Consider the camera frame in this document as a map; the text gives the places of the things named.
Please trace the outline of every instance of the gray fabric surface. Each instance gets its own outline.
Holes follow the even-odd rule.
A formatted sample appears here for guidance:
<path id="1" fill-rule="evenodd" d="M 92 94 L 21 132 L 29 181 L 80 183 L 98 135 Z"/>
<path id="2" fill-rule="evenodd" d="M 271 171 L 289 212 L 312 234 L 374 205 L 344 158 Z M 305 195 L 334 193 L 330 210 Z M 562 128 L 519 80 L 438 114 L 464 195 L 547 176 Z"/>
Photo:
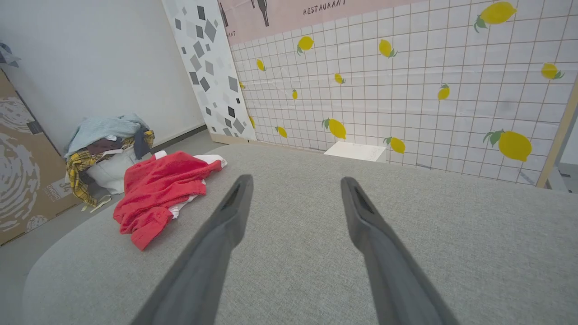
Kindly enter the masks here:
<path id="1" fill-rule="evenodd" d="M 339 181 L 355 177 L 462 324 L 578 323 L 575 195 L 280 147 L 213 150 L 207 180 L 145 252 L 113 207 L 50 248 L 24 289 L 26 324 L 128 324 L 233 181 L 254 176 L 217 324 L 374 324 Z"/>

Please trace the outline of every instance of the red towel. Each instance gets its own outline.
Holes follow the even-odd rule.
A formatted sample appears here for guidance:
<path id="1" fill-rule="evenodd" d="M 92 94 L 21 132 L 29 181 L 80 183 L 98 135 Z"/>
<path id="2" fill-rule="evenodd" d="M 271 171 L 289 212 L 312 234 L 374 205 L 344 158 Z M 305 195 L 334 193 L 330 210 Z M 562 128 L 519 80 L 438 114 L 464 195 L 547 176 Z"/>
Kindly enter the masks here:
<path id="1" fill-rule="evenodd" d="M 120 233 L 132 234 L 132 242 L 144 250 L 172 219 L 168 208 L 188 200 L 189 195 L 205 195 L 201 181 L 221 169 L 221 161 L 209 165 L 182 151 L 160 159 L 152 156 L 128 168 L 125 197 L 113 214 Z"/>

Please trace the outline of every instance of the blue towel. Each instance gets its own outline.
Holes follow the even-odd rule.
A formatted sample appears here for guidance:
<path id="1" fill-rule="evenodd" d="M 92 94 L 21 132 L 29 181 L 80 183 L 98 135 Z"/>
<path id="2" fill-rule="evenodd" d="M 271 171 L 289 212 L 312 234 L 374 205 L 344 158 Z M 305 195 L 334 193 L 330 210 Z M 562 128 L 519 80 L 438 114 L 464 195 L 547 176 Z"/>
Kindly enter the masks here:
<path id="1" fill-rule="evenodd" d="M 113 117 L 89 117 L 82 121 L 72 135 L 71 141 L 64 147 L 64 158 L 89 144 L 115 135 L 119 138 L 130 138 L 139 132 L 141 127 L 149 128 L 136 114 Z"/>

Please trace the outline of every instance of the white wall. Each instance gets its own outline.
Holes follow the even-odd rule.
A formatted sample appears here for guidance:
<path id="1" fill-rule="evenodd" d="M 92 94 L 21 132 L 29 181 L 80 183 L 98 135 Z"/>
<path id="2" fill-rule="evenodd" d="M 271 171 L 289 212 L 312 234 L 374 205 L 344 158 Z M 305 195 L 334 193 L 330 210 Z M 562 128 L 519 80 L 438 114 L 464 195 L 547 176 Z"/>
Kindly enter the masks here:
<path id="1" fill-rule="evenodd" d="M 570 133 L 560 162 L 578 165 L 578 119 L 574 120 L 574 126 L 572 127 L 572 132 Z"/>
<path id="2" fill-rule="evenodd" d="M 138 114 L 165 142 L 204 124 L 160 0 L 3 0 L 2 65 L 62 150 L 83 117 Z"/>

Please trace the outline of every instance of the yellow lemon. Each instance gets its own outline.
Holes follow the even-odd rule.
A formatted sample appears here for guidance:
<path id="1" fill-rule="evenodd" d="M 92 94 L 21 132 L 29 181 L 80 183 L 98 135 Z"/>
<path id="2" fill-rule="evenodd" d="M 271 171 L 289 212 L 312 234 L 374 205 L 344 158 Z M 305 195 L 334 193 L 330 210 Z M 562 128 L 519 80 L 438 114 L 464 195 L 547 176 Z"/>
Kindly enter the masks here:
<path id="1" fill-rule="evenodd" d="M 447 83 L 442 85 L 442 89 L 438 91 L 438 101 L 446 99 L 450 95 L 450 86 Z"/>
<path id="2" fill-rule="evenodd" d="M 499 142 L 500 152 L 510 159 L 526 161 L 532 153 L 530 140 L 519 133 L 513 131 L 504 132 L 504 130 L 488 132 L 482 142 L 485 142 L 488 137 L 492 147 L 496 142 Z"/>
<path id="3" fill-rule="evenodd" d="M 398 152 L 400 154 L 403 154 L 405 152 L 405 143 L 398 138 L 393 138 L 390 136 L 389 138 L 383 139 L 383 142 L 387 142 L 388 145 L 391 144 L 391 148 L 395 152 Z"/>
<path id="4" fill-rule="evenodd" d="M 275 131 L 279 132 L 279 135 L 282 136 L 283 138 L 287 137 L 287 131 L 285 131 L 284 128 L 282 127 L 275 127 Z"/>
<path id="5" fill-rule="evenodd" d="M 299 43 L 297 43 L 297 54 L 301 55 L 300 53 L 303 53 L 303 51 L 311 49 L 313 42 L 314 40 L 309 36 L 302 37 Z"/>
<path id="6" fill-rule="evenodd" d="M 542 67 L 542 75 L 546 79 L 550 80 L 556 80 L 564 77 L 562 71 L 559 71 L 558 68 L 556 68 L 556 66 L 552 63 L 544 63 L 544 66 Z"/>
<path id="7" fill-rule="evenodd" d="M 486 24 L 497 25 L 510 19 L 516 13 L 516 8 L 508 1 L 499 1 L 493 3 L 491 6 L 484 9 L 481 14 L 477 17 L 476 22 L 473 23 L 473 29 L 477 31 L 477 28 L 488 28 Z"/>
<path id="8" fill-rule="evenodd" d="M 389 41 L 385 39 L 382 39 L 381 42 L 379 42 L 379 52 L 388 58 L 395 57 L 397 55 L 397 52 L 391 47 Z"/>
<path id="9" fill-rule="evenodd" d="M 267 70 L 267 68 L 263 65 L 263 61 L 257 59 L 257 68 L 259 68 L 259 70 L 261 71 L 265 71 Z"/>
<path id="10" fill-rule="evenodd" d="M 335 81 L 336 81 L 337 83 L 340 83 L 340 84 L 345 83 L 345 79 L 344 79 L 343 77 L 341 77 L 341 75 L 338 74 L 338 73 L 335 74 Z"/>
<path id="11" fill-rule="evenodd" d="M 326 119 L 321 122 L 321 125 L 323 125 L 326 130 L 329 129 L 336 138 L 345 140 L 345 127 L 340 121 Z"/>

